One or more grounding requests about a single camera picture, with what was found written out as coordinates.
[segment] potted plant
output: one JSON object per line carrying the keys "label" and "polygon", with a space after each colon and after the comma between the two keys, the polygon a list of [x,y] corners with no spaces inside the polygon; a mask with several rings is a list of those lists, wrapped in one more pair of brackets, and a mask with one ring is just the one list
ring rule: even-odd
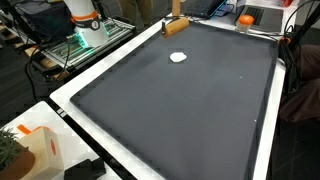
{"label": "potted plant", "polygon": [[33,167],[35,156],[16,141],[12,129],[0,129],[0,179],[21,179]]}

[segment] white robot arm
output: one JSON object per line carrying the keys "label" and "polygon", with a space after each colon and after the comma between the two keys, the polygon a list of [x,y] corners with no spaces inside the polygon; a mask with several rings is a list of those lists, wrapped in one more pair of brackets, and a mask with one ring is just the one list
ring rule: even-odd
{"label": "white robot arm", "polygon": [[109,33],[100,22],[91,0],[64,0],[76,24],[75,32],[82,38],[83,47],[97,47],[109,40]]}

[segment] orange cap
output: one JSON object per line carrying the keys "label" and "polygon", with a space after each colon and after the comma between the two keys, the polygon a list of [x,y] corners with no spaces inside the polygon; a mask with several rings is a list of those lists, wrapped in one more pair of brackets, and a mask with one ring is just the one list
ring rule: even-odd
{"label": "orange cap", "polygon": [[238,21],[240,24],[251,25],[254,21],[254,18],[249,15],[242,15],[239,17]]}

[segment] green light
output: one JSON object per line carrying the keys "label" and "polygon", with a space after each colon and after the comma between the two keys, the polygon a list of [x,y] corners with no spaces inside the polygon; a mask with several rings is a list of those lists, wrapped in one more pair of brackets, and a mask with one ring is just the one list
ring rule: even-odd
{"label": "green light", "polygon": [[81,33],[77,33],[75,35],[75,38],[78,40],[80,46],[82,48],[87,48],[89,47],[89,44],[87,43],[87,41],[84,39],[83,35]]}
{"label": "green light", "polygon": [[103,23],[101,23],[101,24],[102,24],[102,27],[103,27],[104,31],[105,31],[105,32],[106,32],[106,34],[109,36],[109,35],[110,35],[110,33],[107,31],[106,26],[105,26]]}

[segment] black table surface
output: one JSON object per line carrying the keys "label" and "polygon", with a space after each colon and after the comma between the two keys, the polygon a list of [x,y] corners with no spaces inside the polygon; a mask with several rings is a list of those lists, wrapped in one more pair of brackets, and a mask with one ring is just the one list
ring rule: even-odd
{"label": "black table surface", "polygon": [[191,23],[156,33],[71,101],[166,179],[250,179],[276,55],[271,40]]}

